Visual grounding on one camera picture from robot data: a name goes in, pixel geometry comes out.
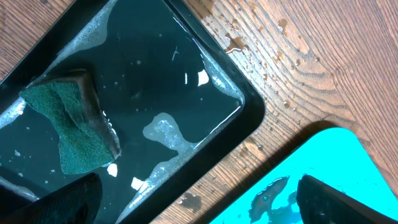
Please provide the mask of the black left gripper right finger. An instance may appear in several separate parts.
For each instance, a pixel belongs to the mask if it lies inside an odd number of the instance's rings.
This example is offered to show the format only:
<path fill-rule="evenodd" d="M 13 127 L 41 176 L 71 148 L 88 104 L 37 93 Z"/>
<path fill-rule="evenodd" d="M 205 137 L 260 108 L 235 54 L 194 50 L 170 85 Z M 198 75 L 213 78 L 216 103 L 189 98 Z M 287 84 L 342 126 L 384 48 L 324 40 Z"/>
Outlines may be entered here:
<path fill-rule="evenodd" d="M 311 175 L 299 180 L 296 200 L 304 224 L 397 224 Z"/>

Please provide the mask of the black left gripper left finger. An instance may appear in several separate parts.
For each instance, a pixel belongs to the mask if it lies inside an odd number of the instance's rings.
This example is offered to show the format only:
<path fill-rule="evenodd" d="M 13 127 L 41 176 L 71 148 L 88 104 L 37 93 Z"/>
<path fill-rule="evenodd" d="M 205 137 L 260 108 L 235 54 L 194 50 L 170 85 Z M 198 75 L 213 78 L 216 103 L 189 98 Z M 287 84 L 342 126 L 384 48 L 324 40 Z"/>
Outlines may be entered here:
<path fill-rule="evenodd" d="M 1 224 L 93 224 L 102 196 L 99 175 L 90 173 L 1 218 Z"/>

